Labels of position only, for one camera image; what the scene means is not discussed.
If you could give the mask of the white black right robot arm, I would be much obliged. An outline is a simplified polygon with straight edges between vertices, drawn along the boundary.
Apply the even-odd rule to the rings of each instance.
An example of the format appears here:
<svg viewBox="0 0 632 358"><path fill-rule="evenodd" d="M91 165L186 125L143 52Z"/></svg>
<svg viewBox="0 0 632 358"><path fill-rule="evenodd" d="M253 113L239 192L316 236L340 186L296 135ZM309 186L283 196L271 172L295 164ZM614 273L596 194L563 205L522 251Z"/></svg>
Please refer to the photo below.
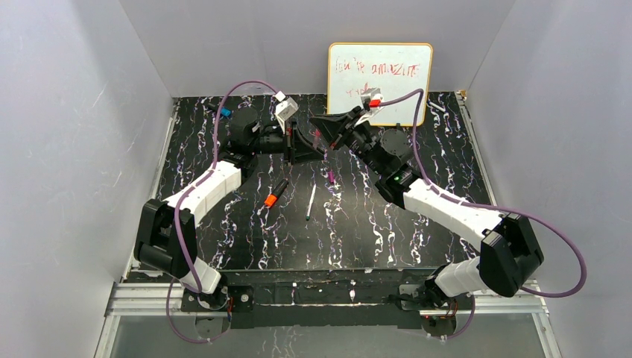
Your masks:
<svg viewBox="0 0 632 358"><path fill-rule="evenodd" d="M376 188L389 203L418 213L465 239L479 255L436 269L423 284L421 296L438 305L448 298L478 290L514 296L543 263L543 253L529 220L515 213L474 207L465 199L450 201L433 190L410 166L413 148L400 128L378 131L360 123L355 107L338 115L317 115L310 123L332 149L347 147L378 175Z"/></svg>

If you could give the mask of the black orange highlighter pen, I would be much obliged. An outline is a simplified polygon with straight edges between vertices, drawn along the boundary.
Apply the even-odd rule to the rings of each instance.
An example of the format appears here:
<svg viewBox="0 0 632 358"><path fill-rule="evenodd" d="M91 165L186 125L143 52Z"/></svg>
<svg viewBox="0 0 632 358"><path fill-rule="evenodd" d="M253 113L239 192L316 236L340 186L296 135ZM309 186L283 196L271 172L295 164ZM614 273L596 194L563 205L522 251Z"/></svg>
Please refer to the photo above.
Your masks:
<svg viewBox="0 0 632 358"><path fill-rule="evenodd" d="M264 201L264 205L271 208L278 201L279 197L284 193L288 186L288 180L282 179L271 191Z"/></svg>

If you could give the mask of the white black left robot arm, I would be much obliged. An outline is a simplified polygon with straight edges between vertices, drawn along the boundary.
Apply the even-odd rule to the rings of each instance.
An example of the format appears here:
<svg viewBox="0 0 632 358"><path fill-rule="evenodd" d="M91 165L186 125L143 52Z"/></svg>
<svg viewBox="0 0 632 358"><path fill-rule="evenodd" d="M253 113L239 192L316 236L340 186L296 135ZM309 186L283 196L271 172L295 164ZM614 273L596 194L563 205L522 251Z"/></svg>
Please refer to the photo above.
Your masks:
<svg viewBox="0 0 632 358"><path fill-rule="evenodd" d="M228 125L216 164L178 193L144 204L133 249L141 264L205 295L220 286L221 274L198 256L200 220L255 172L260 154L281 154L288 165L320 161L325 155L293 119L264 123L256 110L244 107L233 112Z"/></svg>

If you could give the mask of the pink white pen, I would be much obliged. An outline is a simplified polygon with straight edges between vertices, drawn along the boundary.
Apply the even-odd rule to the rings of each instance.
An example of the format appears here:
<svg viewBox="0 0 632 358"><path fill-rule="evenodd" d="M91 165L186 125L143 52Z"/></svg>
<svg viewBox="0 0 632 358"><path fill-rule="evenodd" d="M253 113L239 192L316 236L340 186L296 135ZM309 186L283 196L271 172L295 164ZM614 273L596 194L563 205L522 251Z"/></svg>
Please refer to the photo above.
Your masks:
<svg viewBox="0 0 632 358"><path fill-rule="evenodd" d="M319 141L320 141L320 131L316 130L314 133L314 138L312 140L312 147L318 148Z"/></svg>

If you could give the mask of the white green pen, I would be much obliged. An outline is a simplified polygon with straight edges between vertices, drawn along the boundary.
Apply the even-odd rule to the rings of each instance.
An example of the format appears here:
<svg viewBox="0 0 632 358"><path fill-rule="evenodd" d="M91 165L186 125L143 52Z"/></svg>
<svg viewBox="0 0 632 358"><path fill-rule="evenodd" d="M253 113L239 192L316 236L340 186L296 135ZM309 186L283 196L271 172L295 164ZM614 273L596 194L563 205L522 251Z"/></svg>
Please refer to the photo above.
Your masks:
<svg viewBox="0 0 632 358"><path fill-rule="evenodd" d="M315 184L312 187L312 191L311 191L311 194L310 194L310 197L309 197L309 203L308 203L308 206L307 206L307 209L306 209L306 216L305 216L306 221L309 221L310 218L311 218L312 207L313 207L313 203L314 203L314 200L315 200L316 189L317 189L317 185Z"/></svg>

